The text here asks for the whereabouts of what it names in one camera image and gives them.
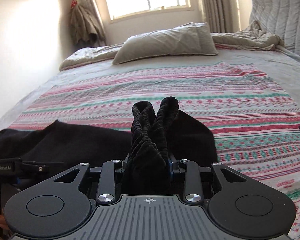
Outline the person left hand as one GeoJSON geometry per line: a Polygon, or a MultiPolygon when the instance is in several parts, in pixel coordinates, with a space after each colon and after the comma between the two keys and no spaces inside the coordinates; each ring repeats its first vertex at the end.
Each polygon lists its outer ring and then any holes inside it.
{"type": "Polygon", "coordinates": [[[6,223],[5,217],[3,214],[0,215],[0,227],[4,230],[9,230],[9,227],[6,223]]]}

